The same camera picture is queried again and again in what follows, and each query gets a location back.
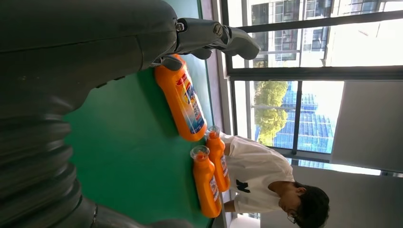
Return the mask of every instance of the green foliage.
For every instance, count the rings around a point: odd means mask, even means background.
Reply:
[[[287,92],[287,82],[265,81],[255,82],[255,105],[280,107]],[[259,125],[258,142],[267,146],[273,145],[276,133],[286,125],[287,113],[283,109],[255,109],[255,124]]]

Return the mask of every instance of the large orange detergent bottle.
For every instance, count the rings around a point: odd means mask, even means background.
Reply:
[[[188,141],[198,141],[206,132],[206,120],[186,62],[179,55],[174,57],[182,62],[182,67],[172,71],[165,66],[158,66],[154,72],[155,79],[165,94],[179,134]]]
[[[220,138],[220,128],[212,126],[207,129],[206,146],[210,150],[209,159],[215,166],[214,176],[220,192],[230,188],[230,176],[228,175],[227,162],[225,161],[225,144]]]
[[[196,146],[190,155],[194,160],[193,175],[201,212],[206,217],[215,218],[221,212],[221,200],[214,178],[214,164],[209,160],[209,149],[205,146]]]

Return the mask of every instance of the table surface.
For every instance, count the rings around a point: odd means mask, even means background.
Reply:
[[[167,0],[179,17],[198,18],[197,0]],[[208,125],[212,113],[205,61],[185,56]],[[162,90],[148,69],[93,89],[66,117],[83,194],[141,223],[186,219],[195,228],[211,220],[199,209],[190,149],[176,130]]]

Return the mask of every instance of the eyeglasses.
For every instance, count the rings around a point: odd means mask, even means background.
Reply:
[[[291,212],[290,215],[287,216],[287,218],[289,219],[290,222],[292,222],[293,224],[296,224],[297,213]]]

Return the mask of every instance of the product label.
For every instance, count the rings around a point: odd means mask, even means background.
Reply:
[[[227,167],[227,161],[225,161],[225,155],[224,154],[221,157],[221,167],[222,167],[222,171],[224,172],[224,177],[227,176],[228,167]]]
[[[176,82],[176,92],[182,99],[182,114],[185,117],[190,132],[192,134],[199,132],[204,125],[204,118],[187,71]]]
[[[210,181],[210,188],[211,188],[211,191],[213,192],[214,201],[216,201],[218,199],[218,186],[217,186],[217,182],[215,181],[214,176]]]

